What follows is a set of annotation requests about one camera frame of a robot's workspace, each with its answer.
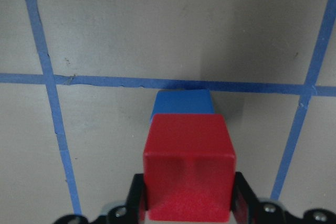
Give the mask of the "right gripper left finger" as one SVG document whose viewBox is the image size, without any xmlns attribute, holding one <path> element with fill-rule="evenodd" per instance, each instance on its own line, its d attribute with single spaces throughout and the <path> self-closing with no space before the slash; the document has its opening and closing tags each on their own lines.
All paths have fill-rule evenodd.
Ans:
<svg viewBox="0 0 336 224">
<path fill-rule="evenodd" d="M 54 223 L 144 223 L 146 211 L 145 183 L 143 174 L 135 174 L 125 204 L 111 208 L 106 214 L 99 215 L 94 221 L 79 214 L 69 214 L 58 218 Z"/>
</svg>

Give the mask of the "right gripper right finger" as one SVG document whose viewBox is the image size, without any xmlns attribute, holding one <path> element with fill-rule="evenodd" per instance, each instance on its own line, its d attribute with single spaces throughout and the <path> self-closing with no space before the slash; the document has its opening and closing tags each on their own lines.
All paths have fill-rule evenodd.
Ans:
<svg viewBox="0 0 336 224">
<path fill-rule="evenodd" d="M 335 223 L 335 213 L 313 208 L 296 217 L 279 202 L 256 196 L 241 172 L 235 173 L 231 212 L 237 223 Z"/>
</svg>

